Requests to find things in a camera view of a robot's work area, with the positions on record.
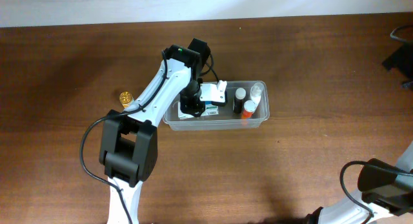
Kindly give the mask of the black bottle white cap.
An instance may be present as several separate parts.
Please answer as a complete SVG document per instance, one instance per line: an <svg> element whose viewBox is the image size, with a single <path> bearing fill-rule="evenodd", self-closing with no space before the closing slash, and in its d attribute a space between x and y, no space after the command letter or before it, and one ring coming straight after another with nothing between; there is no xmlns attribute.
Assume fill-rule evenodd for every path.
<svg viewBox="0 0 413 224"><path fill-rule="evenodd" d="M238 88L234 95L233 112L240 114L243 108L243 102L246 96L246 90L244 88Z"/></svg>

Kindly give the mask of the orange bottle white cap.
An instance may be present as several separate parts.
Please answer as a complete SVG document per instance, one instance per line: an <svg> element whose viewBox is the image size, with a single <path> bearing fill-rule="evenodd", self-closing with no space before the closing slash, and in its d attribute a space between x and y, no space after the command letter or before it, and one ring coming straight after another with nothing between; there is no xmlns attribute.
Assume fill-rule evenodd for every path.
<svg viewBox="0 0 413 224"><path fill-rule="evenodd" d="M252 117L256 111L257 105L252 100L247 100L244 102L243 110L241 113L242 119L249 119Z"/></svg>

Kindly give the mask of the gold-lid balm jar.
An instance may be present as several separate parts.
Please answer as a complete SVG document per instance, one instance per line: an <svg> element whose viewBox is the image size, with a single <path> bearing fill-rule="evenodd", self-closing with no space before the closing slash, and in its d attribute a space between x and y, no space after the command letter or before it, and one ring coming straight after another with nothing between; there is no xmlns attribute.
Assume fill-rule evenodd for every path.
<svg viewBox="0 0 413 224"><path fill-rule="evenodd" d="M134 97L130 92L122 92L119 95L119 101L124 108L129 107L134 102Z"/></svg>

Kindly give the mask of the white calamine lotion bottle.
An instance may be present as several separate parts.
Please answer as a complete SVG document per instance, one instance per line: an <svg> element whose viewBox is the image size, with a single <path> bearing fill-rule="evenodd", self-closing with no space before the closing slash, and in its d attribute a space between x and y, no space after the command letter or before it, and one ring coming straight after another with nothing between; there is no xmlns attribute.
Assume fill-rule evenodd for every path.
<svg viewBox="0 0 413 224"><path fill-rule="evenodd" d="M261 95L264 91L264 84L255 83L250 89L250 99L258 106L261 101Z"/></svg>

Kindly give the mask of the white Panadol box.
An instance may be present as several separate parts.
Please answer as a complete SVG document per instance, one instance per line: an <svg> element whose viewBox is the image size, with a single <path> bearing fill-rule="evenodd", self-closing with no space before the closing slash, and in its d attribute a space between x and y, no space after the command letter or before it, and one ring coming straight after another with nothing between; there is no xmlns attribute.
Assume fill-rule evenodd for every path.
<svg viewBox="0 0 413 224"><path fill-rule="evenodd" d="M205 105L205 111L201 114L201 117L203 116L214 116L219 114L219 109L218 106L212 105L211 102L206 102ZM177 102L177 116L179 119L190 119L194 118L193 115L191 114L186 114L181 111L181 103L178 101Z"/></svg>

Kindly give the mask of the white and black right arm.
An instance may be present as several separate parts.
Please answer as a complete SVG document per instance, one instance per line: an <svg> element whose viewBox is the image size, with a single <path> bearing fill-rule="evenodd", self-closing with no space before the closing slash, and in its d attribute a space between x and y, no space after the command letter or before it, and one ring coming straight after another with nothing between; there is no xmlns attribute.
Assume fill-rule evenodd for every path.
<svg viewBox="0 0 413 224"><path fill-rule="evenodd" d="M349 192L344 175L348 167L361 165L358 188ZM329 207L319 207L308 214L304 223L373 223L382 218L412 213L412 145L392 166L372 158L351 161L343 166L339 182L345 197Z"/></svg>

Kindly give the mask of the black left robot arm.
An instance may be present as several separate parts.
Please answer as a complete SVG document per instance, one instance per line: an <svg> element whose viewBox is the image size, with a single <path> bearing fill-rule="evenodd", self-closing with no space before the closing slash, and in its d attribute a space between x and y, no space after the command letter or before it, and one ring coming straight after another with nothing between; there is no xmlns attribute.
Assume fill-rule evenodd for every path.
<svg viewBox="0 0 413 224"><path fill-rule="evenodd" d="M162 51L156 76L122 112L111 110L103 120L99 163L110 186L109 223L137 223L141 187L157 161L157 128L175 97L183 113L199 117L205 111L201 72L211 51L193 39L188 47Z"/></svg>

